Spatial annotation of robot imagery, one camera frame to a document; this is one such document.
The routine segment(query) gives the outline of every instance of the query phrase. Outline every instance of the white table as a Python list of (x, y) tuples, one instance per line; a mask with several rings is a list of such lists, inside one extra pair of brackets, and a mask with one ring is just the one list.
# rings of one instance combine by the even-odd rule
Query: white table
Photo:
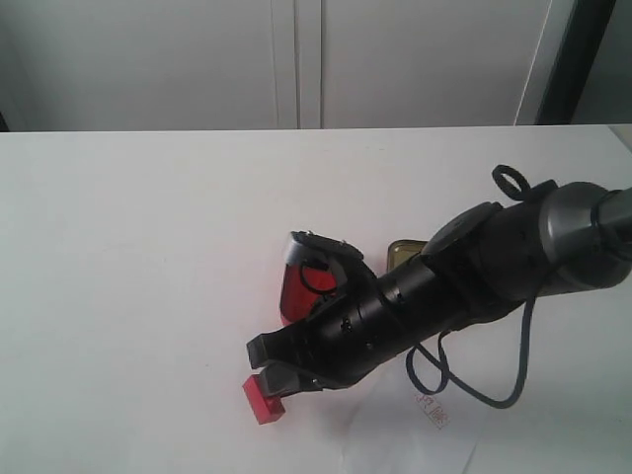
[[(278, 326), (289, 230), (381, 273), (391, 241), (508, 204), (498, 163), (632, 184), (605, 126), (3, 134), (0, 157), (7, 474), (336, 472), (378, 374), (264, 427), (241, 389), (246, 342)], [(631, 284), (538, 302), (523, 399), (490, 414), (468, 472), (630, 472)], [(455, 371), (506, 394), (518, 321), (448, 339)]]

